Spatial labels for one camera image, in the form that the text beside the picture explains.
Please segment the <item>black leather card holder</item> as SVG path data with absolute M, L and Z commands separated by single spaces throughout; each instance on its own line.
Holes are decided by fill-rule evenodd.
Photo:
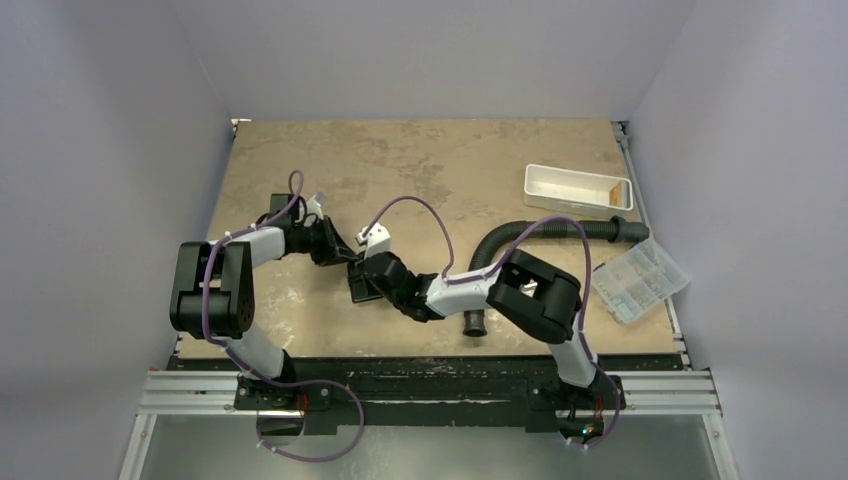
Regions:
M 382 298 L 382 294 L 365 279 L 361 261 L 352 261 L 347 264 L 347 282 L 354 304 Z

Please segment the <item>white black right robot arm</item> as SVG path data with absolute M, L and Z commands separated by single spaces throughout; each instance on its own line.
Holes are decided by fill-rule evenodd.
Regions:
M 397 255 L 383 252 L 362 262 L 362 277 L 421 323 L 493 309 L 548 346 L 569 404 L 584 407 L 600 394 L 597 356 L 584 333 L 589 291 L 575 276 L 524 250 L 486 268 L 446 276 L 415 274 Z

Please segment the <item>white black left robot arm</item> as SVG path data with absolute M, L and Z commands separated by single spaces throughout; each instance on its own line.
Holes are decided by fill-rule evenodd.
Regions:
M 275 409 L 295 402 L 298 382 L 290 355 L 254 322 L 253 272 L 290 254 L 319 267 L 357 257 L 319 197 L 275 193 L 268 212 L 242 232 L 180 245 L 169 306 L 176 331 L 221 348 L 245 377 L 261 381 L 259 395 Z

